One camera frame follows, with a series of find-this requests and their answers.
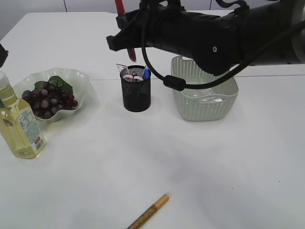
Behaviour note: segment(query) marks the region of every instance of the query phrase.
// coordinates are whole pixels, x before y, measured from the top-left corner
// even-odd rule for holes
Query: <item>bottle cap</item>
[[[4,72],[0,72],[0,91],[10,84],[8,77]]]

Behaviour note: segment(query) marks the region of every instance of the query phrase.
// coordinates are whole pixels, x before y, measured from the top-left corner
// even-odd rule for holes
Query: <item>red marker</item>
[[[124,9],[124,5],[123,5],[122,0],[115,0],[115,5],[116,5],[118,15],[119,16],[124,15],[125,14],[125,9]],[[127,51],[128,51],[128,55],[129,55],[130,60],[133,61],[133,62],[136,62],[137,58],[135,56],[134,49],[127,49]]]

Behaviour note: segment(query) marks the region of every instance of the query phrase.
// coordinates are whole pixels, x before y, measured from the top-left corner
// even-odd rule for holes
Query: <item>fruit bowl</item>
[[[73,94],[75,99],[78,101],[78,105],[73,110],[60,110],[52,118],[49,119],[36,117],[39,120],[47,121],[50,123],[71,116],[81,108],[84,96],[87,94],[90,85],[90,78],[88,75],[75,69],[52,68],[40,73],[31,74],[13,87],[17,97],[21,98],[24,91],[34,90],[34,85],[36,82],[48,81],[54,75],[58,75],[73,87]]]

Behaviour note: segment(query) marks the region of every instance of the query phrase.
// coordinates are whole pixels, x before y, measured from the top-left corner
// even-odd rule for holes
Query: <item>bottle label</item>
[[[32,145],[33,150],[38,153],[40,149],[43,147],[45,140],[42,136],[42,133],[38,127],[33,111],[30,107],[25,108],[18,120],[17,123],[22,128],[25,133],[27,139]]]
[[[1,101],[1,99],[0,99],[0,108],[4,108],[5,106],[4,106],[4,104],[3,104],[3,102]]]

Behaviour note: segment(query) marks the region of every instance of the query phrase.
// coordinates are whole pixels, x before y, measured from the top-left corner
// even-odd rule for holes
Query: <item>pen holder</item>
[[[144,66],[132,65],[120,72],[124,107],[131,112],[142,112],[151,105],[151,73],[147,79],[139,82],[130,82],[124,77],[133,75],[142,77]]]

